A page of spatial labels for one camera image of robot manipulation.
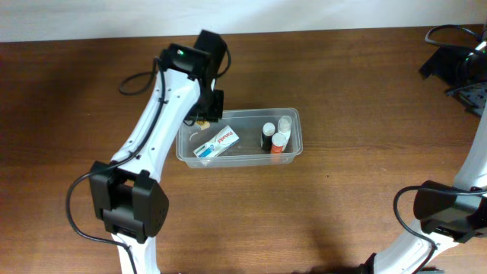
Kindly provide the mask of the small gold-lid jar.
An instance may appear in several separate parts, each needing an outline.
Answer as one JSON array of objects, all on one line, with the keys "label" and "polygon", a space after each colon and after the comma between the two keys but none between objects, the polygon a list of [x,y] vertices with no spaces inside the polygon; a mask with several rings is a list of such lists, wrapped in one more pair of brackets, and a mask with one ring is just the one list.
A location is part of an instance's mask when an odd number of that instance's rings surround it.
[{"label": "small gold-lid jar", "polygon": [[201,129],[201,130],[206,130],[209,129],[211,124],[208,121],[197,121],[196,125]]}]

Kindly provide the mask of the white Panadol box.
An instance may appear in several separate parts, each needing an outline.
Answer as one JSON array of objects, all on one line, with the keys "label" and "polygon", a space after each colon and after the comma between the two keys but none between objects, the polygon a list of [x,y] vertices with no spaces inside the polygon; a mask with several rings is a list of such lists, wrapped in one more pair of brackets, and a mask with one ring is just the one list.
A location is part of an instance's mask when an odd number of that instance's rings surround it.
[{"label": "white Panadol box", "polygon": [[238,143],[240,137],[230,127],[225,126],[219,133],[193,151],[197,158],[214,158]]}]

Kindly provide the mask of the dark bottle white cap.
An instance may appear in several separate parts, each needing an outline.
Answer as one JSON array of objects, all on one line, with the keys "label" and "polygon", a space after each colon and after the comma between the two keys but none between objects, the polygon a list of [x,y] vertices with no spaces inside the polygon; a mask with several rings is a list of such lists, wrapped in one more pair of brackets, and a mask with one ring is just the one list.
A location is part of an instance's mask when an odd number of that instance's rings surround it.
[{"label": "dark bottle white cap", "polygon": [[263,151],[270,151],[272,148],[272,137],[275,134],[275,124],[265,123],[262,127],[261,133],[261,149]]}]

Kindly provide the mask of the orange bottle white cap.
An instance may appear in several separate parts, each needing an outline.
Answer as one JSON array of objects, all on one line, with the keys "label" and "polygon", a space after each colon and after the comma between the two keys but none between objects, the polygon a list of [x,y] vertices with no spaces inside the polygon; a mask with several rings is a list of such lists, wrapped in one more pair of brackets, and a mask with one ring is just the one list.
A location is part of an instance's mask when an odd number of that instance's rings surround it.
[{"label": "orange bottle white cap", "polygon": [[272,154],[281,154],[285,150],[287,144],[287,138],[284,134],[277,132],[272,136]]}]

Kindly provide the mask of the white spray bottle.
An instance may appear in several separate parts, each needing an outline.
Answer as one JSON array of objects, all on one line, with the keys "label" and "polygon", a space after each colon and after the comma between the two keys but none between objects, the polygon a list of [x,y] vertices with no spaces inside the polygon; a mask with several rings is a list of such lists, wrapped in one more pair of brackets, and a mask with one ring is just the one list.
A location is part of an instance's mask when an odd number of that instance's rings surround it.
[{"label": "white spray bottle", "polygon": [[283,136],[285,137],[285,144],[283,145],[283,149],[286,149],[287,144],[290,140],[291,128],[292,118],[290,116],[282,116],[278,121],[278,132],[283,134]]}]

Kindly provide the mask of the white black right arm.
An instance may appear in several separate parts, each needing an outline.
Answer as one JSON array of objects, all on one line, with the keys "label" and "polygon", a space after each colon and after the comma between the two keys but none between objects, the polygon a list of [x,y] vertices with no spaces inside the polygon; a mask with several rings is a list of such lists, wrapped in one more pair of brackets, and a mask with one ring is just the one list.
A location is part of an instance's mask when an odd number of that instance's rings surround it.
[{"label": "white black right arm", "polygon": [[442,46],[420,68],[449,85],[446,94],[479,116],[469,154],[453,186],[431,180],[402,188],[393,199],[399,214],[402,194],[415,192],[412,224],[386,249],[372,254],[357,273],[423,273],[437,255],[474,237],[486,236],[486,44],[474,49]]}]

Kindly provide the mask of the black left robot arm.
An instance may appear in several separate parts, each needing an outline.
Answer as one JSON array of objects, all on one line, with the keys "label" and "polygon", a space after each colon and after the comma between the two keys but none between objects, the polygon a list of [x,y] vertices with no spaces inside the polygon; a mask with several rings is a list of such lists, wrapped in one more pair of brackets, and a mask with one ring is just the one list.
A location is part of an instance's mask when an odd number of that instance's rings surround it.
[{"label": "black left robot arm", "polygon": [[222,117],[224,93],[215,82],[224,60],[231,60],[226,42],[208,30],[192,47],[163,49],[151,71],[152,94],[130,137],[109,163],[92,165],[95,215],[111,233],[124,273],[159,271],[156,236],[169,207],[159,184],[164,162],[181,125]]}]

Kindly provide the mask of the clear plastic container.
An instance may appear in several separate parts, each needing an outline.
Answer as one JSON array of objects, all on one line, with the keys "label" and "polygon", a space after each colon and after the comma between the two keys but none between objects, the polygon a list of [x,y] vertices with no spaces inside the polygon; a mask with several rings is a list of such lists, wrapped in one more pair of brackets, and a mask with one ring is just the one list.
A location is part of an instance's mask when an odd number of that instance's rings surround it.
[{"label": "clear plastic container", "polygon": [[[278,155],[263,151],[260,141],[265,123],[277,124],[283,116],[291,118],[291,132],[286,149]],[[230,126],[239,141],[215,158],[203,160],[193,151]],[[208,129],[182,125],[176,137],[176,155],[191,168],[244,167],[270,164],[289,164],[303,151],[301,121],[295,108],[254,110],[225,110],[217,123]]]}]

